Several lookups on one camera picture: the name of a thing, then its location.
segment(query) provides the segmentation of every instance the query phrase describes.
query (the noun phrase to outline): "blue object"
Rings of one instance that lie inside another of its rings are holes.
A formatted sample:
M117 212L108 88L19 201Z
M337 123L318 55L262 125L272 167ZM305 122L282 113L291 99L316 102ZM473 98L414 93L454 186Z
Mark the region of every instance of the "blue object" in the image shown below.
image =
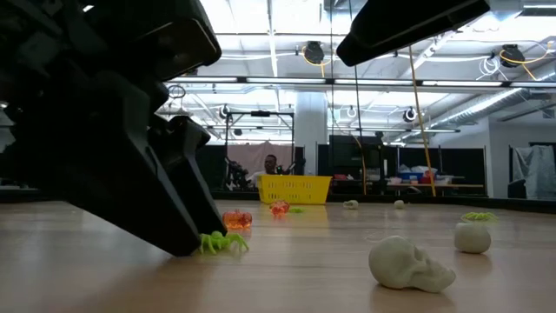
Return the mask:
M411 176L416 176L417 180L420 180L425 174L423 173L411 173L411 172L407 172L407 173L398 173L398 177L401 178L402 180L410 180Z

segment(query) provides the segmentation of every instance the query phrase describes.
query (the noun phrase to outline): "red object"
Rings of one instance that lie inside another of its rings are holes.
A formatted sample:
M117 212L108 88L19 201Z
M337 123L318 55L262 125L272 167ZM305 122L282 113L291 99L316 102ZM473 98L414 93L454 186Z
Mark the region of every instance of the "red object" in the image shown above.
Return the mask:
M233 212L224 212L224 214L222 214L222 221L226 224L228 229L246 229L251 226L253 217L251 213L236 210Z
M420 178L419 183L431 183L431 172L426 170L423 177Z
M270 211L274 215L286 214L289 211L289 203L284 200L276 200L270 204Z

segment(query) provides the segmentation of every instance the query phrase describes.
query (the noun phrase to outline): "black cable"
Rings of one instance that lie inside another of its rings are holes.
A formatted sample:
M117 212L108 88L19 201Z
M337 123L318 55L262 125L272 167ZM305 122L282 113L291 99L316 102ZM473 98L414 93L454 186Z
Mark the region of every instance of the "black cable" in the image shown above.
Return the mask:
M352 9L351 9L351 0L349 0L349 19L354 21L352 16ZM359 78L357 77L357 65L354 66L355 70L355 94L357 99L357 120L359 121L359 138L360 138L360 148L361 148L361 163L363 169L361 169L361 174L363 177L361 178L361 184L363 185L363 195L367 194L367 169L365 169L365 145L363 143L363 128L361 127L361 107L359 105Z

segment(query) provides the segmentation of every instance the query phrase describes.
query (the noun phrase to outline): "white pillar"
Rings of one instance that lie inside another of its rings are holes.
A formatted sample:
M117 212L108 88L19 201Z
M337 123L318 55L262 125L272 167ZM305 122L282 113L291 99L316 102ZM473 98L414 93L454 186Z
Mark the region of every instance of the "white pillar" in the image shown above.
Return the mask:
M328 101L324 92L298 92L295 146L305 148L305 175L316 175L317 144L327 143Z

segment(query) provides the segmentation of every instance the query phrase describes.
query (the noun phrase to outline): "white ball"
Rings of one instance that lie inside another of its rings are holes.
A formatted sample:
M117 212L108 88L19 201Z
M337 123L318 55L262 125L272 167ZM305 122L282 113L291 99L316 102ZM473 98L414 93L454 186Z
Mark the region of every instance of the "white ball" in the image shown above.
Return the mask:
M491 237L481 223L458 223L455 226L453 244L466 253L483 253L490 248Z
M405 209L405 208L406 208L406 204L403 203L403 200L396 200L396 201L394 202L394 207L395 207L396 209Z

